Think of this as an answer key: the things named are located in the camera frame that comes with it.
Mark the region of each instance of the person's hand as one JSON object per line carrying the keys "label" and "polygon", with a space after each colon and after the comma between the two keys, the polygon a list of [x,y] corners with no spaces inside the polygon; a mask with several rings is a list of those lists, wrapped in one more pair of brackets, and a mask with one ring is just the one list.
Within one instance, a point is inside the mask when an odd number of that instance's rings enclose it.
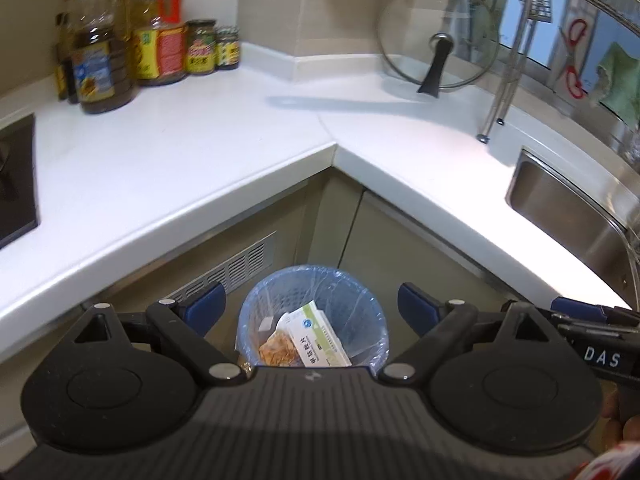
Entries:
{"label": "person's hand", "polygon": [[602,446],[605,451],[615,447],[621,440],[640,440],[640,415],[632,416],[624,426],[620,422],[618,390],[605,397],[602,416],[609,419],[602,430]]}

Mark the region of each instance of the kitchen counter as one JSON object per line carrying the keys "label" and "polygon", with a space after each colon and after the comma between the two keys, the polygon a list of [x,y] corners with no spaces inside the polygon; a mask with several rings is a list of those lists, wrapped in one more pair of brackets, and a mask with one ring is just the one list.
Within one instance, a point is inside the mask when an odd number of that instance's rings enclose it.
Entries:
{"label": "kitchen counter", "polygon": [[624,305],[504,201],[521,146],[569,177],[588,174],[578,184],[597,194],[616,181],[592,156],[519,110],[487,147],[474,138],[487,92],[469,87],[435,100],[365,72],[295,84],[245,66],[145,89],[101,116],[57,102],[50,80],[0,100],[0,126],[36,113],[41,219],[0,250],[0,356],[332,164],[539,306],[558,295]]}

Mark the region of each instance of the glass pot lid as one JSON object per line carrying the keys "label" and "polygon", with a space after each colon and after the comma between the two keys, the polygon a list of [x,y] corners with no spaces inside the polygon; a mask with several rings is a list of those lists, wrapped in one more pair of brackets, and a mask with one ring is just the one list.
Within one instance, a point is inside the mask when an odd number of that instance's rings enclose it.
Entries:
{"label": "glass pot lid", "polygon": [[394,72],[436,97],[485,74],[500,45],[483,0],[391,0],[378,19],[378,43]]}

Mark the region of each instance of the green cloth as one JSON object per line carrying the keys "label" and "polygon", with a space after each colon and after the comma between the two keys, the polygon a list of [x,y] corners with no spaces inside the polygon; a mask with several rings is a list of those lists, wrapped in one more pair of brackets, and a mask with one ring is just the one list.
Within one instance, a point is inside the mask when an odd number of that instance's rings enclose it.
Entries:
{"label": "green cloth", "polygon": [[629,56],[617,43],[598,64],[604,97],[600,102],[610,108],[627,126],[635,130],[640,122],[640,60]]}

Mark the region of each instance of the cooking oil bottle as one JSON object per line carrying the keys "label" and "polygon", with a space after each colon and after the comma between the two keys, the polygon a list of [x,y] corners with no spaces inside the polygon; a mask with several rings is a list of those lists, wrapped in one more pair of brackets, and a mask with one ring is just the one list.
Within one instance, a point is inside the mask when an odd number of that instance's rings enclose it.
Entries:
{"label": "cooking oil bottle", "polygon": [[75,0],[64,0],[64,9],[56,16],[58,25],[58,43],[56,44],[56,54],[58,56],[58,78],[62,78],[62,86],[65,88],[65,99],[68,98],[71,104],[78,104],[78,92],[76,91],[76,80],[74,77],[74,67],[71,61],[73,50],[73,22],[76,16]]}
{"label": "cooking oil bottle", "polygon": [[99,114],[131,101],[128,0],[78,0],[74,32],[72,60],[84,111]]}

